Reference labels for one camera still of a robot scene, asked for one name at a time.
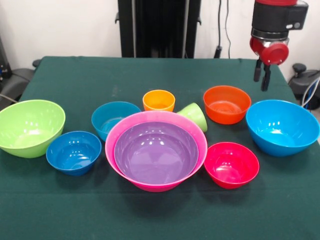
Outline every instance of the light blue bowl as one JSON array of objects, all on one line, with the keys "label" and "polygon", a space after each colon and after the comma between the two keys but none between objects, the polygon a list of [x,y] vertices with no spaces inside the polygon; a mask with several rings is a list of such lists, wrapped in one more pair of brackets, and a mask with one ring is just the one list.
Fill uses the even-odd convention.
[{"label": "light blue bowl", "polygon": [[125,101],[112,101],[98,107],[91,117],[91,123],[99,137],[106,141],[110,130],[122,119],[141,110],[136,105]]},{"label": "light blue bowl", "polygon": [[246,113],[251,136],[265,153],[284,157],[308,148],[317,141],[317,119],[301,106],[282,100],[264,100]]},{"label": "light blue bowl", "polygon": [[55,169],[71,176],[81,176],[94,165],[102,145],[95,135],[72,131],[55,139],[46,150],[46,159]]}]

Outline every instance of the lime green bowl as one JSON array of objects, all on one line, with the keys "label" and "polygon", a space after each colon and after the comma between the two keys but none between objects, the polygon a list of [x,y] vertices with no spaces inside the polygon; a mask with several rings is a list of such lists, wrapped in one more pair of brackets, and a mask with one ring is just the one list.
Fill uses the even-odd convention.
[{"label": "lime green bowl", "polygon": [[22,158],[40,157],[61,135],[65,121],[65,111],[52,101],[13,104],[0,111],[0,149]]}]

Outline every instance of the purple bowl nested in pink bowl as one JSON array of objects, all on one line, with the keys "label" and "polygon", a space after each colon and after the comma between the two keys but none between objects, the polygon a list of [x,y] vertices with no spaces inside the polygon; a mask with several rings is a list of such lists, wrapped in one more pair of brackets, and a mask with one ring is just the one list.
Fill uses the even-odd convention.
[{"label": "purple bowl nested in pink bowl", "polygon": [[[119,167],[116,164],[115,160],[115,146],[120,138],[120,136],[127,131],[128,129],[142,124],[142,123],[150,123],[150,122],[161,122],[175,125],[179,128],[182,128],[184,131],[189,133],[192,138],[194,139],[197,149],[198,149],[198,157],[196,161],[196,165],[193,170],[185,177],[180,177],[179,179],[163,183],[163,184],[152,184],[152,183],[145,183],[122,173]],[[191,120],[186,117],[183,117],[177,113],[169,112],[169,111],[144,111],[135,113],[131,116],[128,116],[118,122],[113,129],[110,131],[106,141],[105,141],[105,155],[110,164],[110,166],[123,178],[130,181],[132,184],[137,186],[138,188],[148,191],[148,192],[164,192],[170,189],[175,188],[180,183],[185,181],[186,179],[193,176],[204,164],[206,155],[208,150],[208,144],[206,137],[203,131]]]},{"label": "purple bowl nested in pink bowl", "polygon": [[115,163],[121,172],[145,184],[167,184],[188,176],[198,155],[198,146],[187,131],[158,121],[129,128],[114,148]]}]

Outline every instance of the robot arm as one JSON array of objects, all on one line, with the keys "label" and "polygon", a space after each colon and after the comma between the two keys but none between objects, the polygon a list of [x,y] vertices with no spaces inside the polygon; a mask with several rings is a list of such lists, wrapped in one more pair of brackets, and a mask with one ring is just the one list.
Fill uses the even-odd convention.
[{"label": "robot arm", "polygon": [[304,27],[308,4],[301,0],[255,0],[250,46],[258,55],[254,81],[258,82],[264,64],[261,90],[267,91],[270,66],[282,64],[289,55],[289,31]]}]

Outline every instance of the bowl rim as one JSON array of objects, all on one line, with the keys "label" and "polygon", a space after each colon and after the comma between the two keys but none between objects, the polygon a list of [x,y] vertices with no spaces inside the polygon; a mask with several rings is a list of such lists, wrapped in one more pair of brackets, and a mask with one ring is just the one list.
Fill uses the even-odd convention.
[{"label": "bowl rim", "polygon": [[97,131],[99,131],[99,132],[101,132],[101,133],[104,133],[104,134],[109,134],[109,133],[110,133],[110,131],[109,131],[109,132],[101,131],[101,129],[100,129],[99,127],[97,127],[97,125],[94,123],[94,116],[97,114],[97,111],[100,110],[101,108],[103,108],[104,106],[113,105],[113,104],[127,104],[127,105],[130,105],[131,107],[136,108],[136,110],[139,110],[138,113],[141,112],[141,109],[140,109],[137,105],[135,105],[135,104],[133,104],[133,103],[131,103],[131,102],[128,102],[128,101],[110,101],[110,102],[106,102],[106,103],[98,106],[98,107],[93,111],[93,113],[92,113],[92,115],[91,115],[91,124],[92,124],[92,126],[93,126]]},{"label": "bowl rim", "polygon": [[74,168],[74,169],[64,169],[64,168],[60,168],[60,167],[54,166],[54,165],[49,161],[49,159],[48,159],[48,151],[49,151],[50,146],[51,146],[51,144],[50,144],[50,146],[49,146],[49,147],[46,149],[46,151],[45,151],[45,158],[46,158],[46,161],[47,161],[53,168],[55,168],[55,169],[57,169],[57,170],[59,170],[59,171],[63,171],[63,172],[76,171],[76,170],[79,170],[79,169],[83,169],[83,168],[89,166],[90,164],[94,163],[94,162],[98,159],[98,157],[100,156],[101,151],[102,151],[101,141],[100,141],[100,139],[99,139],[96,135],[94,135],[93,133],[88,132],[88,131],[69,131],[69,132],[66,132],[66,133],[62,134],[61,136],[57,137],[53,142],[57,141],[57,140],[60,139],[60,138],[64,138],[64,137],[67,136],[67,135],[72,135],[72,134],[75,134],[75,133],[82,133],[82,134],[87,134],[87,135],[93,136],[93,137],[98,141],[98,143],[100,143],[100,144],[99,144],[99,151],[98,151],[99,154],[97,154],[97,156],[96,156],[88,165],[86,165],[86,166],[81,166],[81,167]]},{"label": "bowl rim", "polygon": [[113,157],[114,157],[114,162],[115,162],[117,168],[120,170],[120,172],[122,172],[122,171],[121,171],[121,168],[119,167],[119,164],[118,164],[118,162],[117,162],[117,160],[116,160],[116,157],[115,157],[115,155],[116,155],[116,147],[117,147],[117,144],[118,144],[118,142],[119,142],[119,139],[120,139],[126,132],[128,132],[129,130],[131,130],[132,128],[137,127],[137,126],[139,126],[139,125],[141,125],[141,124],[149,124],[149,123],[164,123],[164,124],[168,124],[168,125],[173,125],[173,126],[175,126],[176,128],[179,128],[179,129],[181,129],[182,131],[184,131],[186,134],[188,134],[188,136],[192,139],[193,143],[194,143],[194,144],[196,145],[196,147],[197,147],[197,149],[196,149],[196,161],[195,161],[194,164],[192,165],[191,170],[190,170],[185,176],[188,176],[189,174],[191,174],[191,173],[193,172],[193,170],[196,168],[197,163],[198,163],[198,158],[199,158],[199,148],[198,148],[198,145],[197,145],[196,140],[195,140],[194,137],[193,137],[187,130],[185,130],[184,128],[182,128],[182,127],[180,127],[180,126],[177,126],[177,125],[175,125],[175,124],[173,124],[173,123],[168,123],[168,122],[164,122],[164,121],[146,121],[146,122],[140,122],[140,123],[138,123],[138,124],[136,124],[136,125],[134,125],[134,126],[131,126],[131,127],[127,128],[127,129],[118,137],[118,139],[116,140],[115,145],[114,145]]},{"label": "bowl rim", "polygon": [[113,164],[110,163],[110,160],[108,158],[108,151],[107,151],[107,143],[109,142],[108,139],[110,138],[110,136],[112,136],[113,134],[113,131],[115,130],[115,127],[113,127],[110,131],[110,134],[107,136],[106,138],[106,141],[105,141],[105,145],[104,145],[104,151],[105,151],[105,156],[106,156],[106,160],[108,161],[109,165],[113,168],[113,170],[115,170],[116,173],[118,173],[121,177],[127,179],[128,181],[130,181],[131,183],[133,183],[134,185],[139,185],[139,186],[144,186],[144,187],[159,187],[159,188],[166,188],[166,187],[170,187],[172,185],[177,185],[177,184],[180,184],[182,183],[183,181],[185,181],[186,179],[190,178],[191,176],[193,176],[204,164],[205,160],[206,160],[206,156],[207,156],[207,152],[208,152],[208,142],[207,142],[207,138],[204,134],[204,132],[201,130],[201,128],[196,125],[193,121],[191,121],[190,119],[182,116],[182,115],[179,115],[177,113],[174,113],[174,112],[171,112],[171,111],[141,111],[141,112],[138,112],[138,113],[135,113],[135,114],[132,114],[130,116],[128,116],[127,118],[133,118],[133,116],[135,115],[140,115],[140,114],[155,114],[155,113],[158,113],[158,114],[164,114],[164,115],[177,115],[178,118],[184,118],[186,119],[187,121],[189,121],[189,124],[191,125],[194,125],[196,127],[196,129],[199,131],[199,134],[201,135],[201,138],[202,140],[206,143],[206,148],[205,148],[205,152],[204,152],[204,158],[200,161],[200,164],[198,167],[195,167],[192,172],[190,174],[188,174],[187,176],[185,176],[184,178],[181,178],[177,181],[174,181],[174,182],[169,182],[169,183],[166,183],[166,184],[148,184],[148,183],[144,183],[144,182],[139,182],[139,181],[136,181],[134,179],[131,179],[130,177],[127,177],[126,175],[124,175],[121,171],[119,171],[118,169],[115,168],[115,166]]},{"label": "bowl rim", "polygon": [[[149,104],[147,104],[146,101],[145,101],[145,97],[146,97],[148,94],[150,94],[150,93],[158,92],[158,91],[165,92],[165,93],[169,94],[170,96],[172,96],[172,97],[173,97],[173,103],[172,103],[170,106],[166,106],[166,107],[164,107],[164,108],[154,108],[154,107],[151,107]],[[163,90],[163,89],[153,89],[153,90],[150,90],[150,91],[146,92],[146,93],[143,95],[143,97],[142,97],[142,102],[143,102],[144,105],[146,105],[148,108],[152,109],[153,111],[163,111],[163,110],[165,110],[165,109],[170,109],[170,108],[172,108],[172,107],[175,105],[175,103],[176,103],[176,97],[175,97],[175,95],[174,95],[172,92],[169,92],[169,91],[167,91],[167,90]]]},{"label": "bowl rim", "polygon": [[49,141],[50,139],[52,139],[54,136],[56,136],[64,128],[65,123],[66,123],[66,113],[65,113],[64,109],[59,104],[57,104],[57,103],[55,103],[53,101],[50,101],[50,100],[31,99],[31,100],[20,101],[20,102],[17,102],[15,104],[12,104],[12,105],[4,108],[3,110],[0,111],[0,114],[5,112],[6,110],[8,110],[10,108],[14,108],[17,105],[26,104],[26,103],[30,103],[30,102],[44,102],[44,103],[50,103],[52,105],[57,106],[58,109],[60,109],[61,112],[63,113],[63,121],[62,121],[61,127],[57,131],[55,131],[54,134],[52,134],[50,137],[46,138],[45,140],[41,141],[40,143],[37,143],[37,144],[34,144],[34,145],[30,145],[30,146],[25,146],[25,147],[10,147],[10,146],[3,146],[3,145],[0,144],[0,148],[4,148],[4,149],[8,149],[8,150],[24,150],[24,149],[33,148],[33,147],[39,146],[39,145]]},{"label": "bowl rim", "polygon": [[249,152],[252,156],[254,156],[254,159],[256,161],[256,163],[258,164],[258,168],[257,168],[257,171],[256,173],[253,175],[253,177],[251,177],[249,180],[246,180],[246,181],[242,181],[242,182],[228,182],[228,181],[224,181],[224,180],[221,180],[219,178],[217,178],[216,176],[214,176],[211,171],[208,169],[207,167],[207,157],[208,157],[208,154],[205,158],[205,161],[204,161],[204,168],[206,170],[206,172],[214,179],[218,180],[219,182],[221,183],[225,183],[225,184],[229,184],[229,185],[244,185],[244,184],[247,184],[247,183],[250,183],[253,179],[256,178],[256,176],[259,174],[260,172],[260,163],[259,163],[259,160],[258,160],[258,157],[254,154],[253,151],[251,151],[248,147],[240,144],[240,143],[236,143],[236,142],[231,142],[231,141],[222,141],[222,142],[217,142],[213,145],[211,145],[209,148],[208,148],[208,151],[211,149],[211,148],[214,148],[215,146],[217,145],[221,145],[221,144],[232,144],[232,145],[237,145],[237,146],[240,146],[241,148],[243,148],[244,150],[246,150],[247,152]]},{"label": "bowl rim", "polygon": [[[248,121],[248,114],[250,112],[250,110],[252,109],[253,106],[255,105],[258,105],[258,104],[261,104],[261,103],[265,103],[265,102],[282,102],[282,103],[285,103],[285,104],[289,104],[289,105],[293,105],[294,107],[297,107],[297,108],[300,108],[302,109],[302,111],[305,111],[309,116],[311,116],[311,118],[313,118],[313,120],[317,123],[317,131],[318,131],[318,134],[317,134],[317,137],[312,140],[310,143],[308,144],[303,144],[303,145],[296,145],[296,146],[288,146],[288,145],[283,145],[283,144],[278,144],[278,143],[275,143],[275,142],[272,142],[270,140],[267,140],[265,139],[264,137],[260,136],[259,134],[257,134],[254,129],[252,128],[251,124],[249,123]],[[251,130],[251,132],[253,132],[255,135],[257,135],[259,138],[265,140],[266,142],[268,143],[271,143],[271,144],[274,144],[278,147],[285,147],[285,148],[292,148],[292,149],[296,149],[296,148],[304,148],[304,147],[308,147],[310,146],[311,144],[315,143],[318,138],[320,137],[320,124],[317,120],[317,118],[311,113],[309,112],[308,110],[306,110],[304,107],[296,104],[296,103],[293,103],[293,102],[290,102],[290,101],[286,101],[286,100],[280,100],[280,99],[266,99],[266,100],[261,100],[261,101],[257,101],[256,103],[254,103],[249,109],[248,111],[246,112],[246,115],[245,115],[245,120],[246,120],[246,124],[248,125],[249,129]]]},{"label": "bowl rim", "polygon": [[[249,99],[249,101],[250,101],[248,107],[247,107],[245,110],[243,110],[243,111],[241,111],[241,112],[238,112],[238,113],[233,113],[233,112],[218,112],[218,111],[212,109],[212,108],[209,106],[209,104],[207,103],[205,97],[206,97],[206,95],[208,94],[208,92],[211,91],[212,89],[218,89],[218,88],[221,88],[221,87],[228,87],[228,88],[230,88],[230,89],[235,89],[235,90],[238,90],[239,92],[244,93],[244,94],[248,97],[248,99]],[[251,104],[252,104],[251,97],[249,96],[249,94],[248,94],[247,92],[245,92],[245,91],[242,90],[241,88],[238,88],[238,87],[236,87],[236,86],[230,86],[230,85],[217,85],[217,86],[210,87],[210,88],[207,89],[207,90],[204,92],[204,94],[203,94],[203,102],[204,102],[204,105],[205,105],[208,109],[210,109],[210,110],[212,110],[212,111],[214,111],[214,112],[218,112],[218,113],[221,113],[221,114],[224,114],[224,115],[229,115],[229,116],[236,116],[236,115],[240,115],[240,114],[246,113],[246,112],[248,111],[248,109],[251,107]]]}]

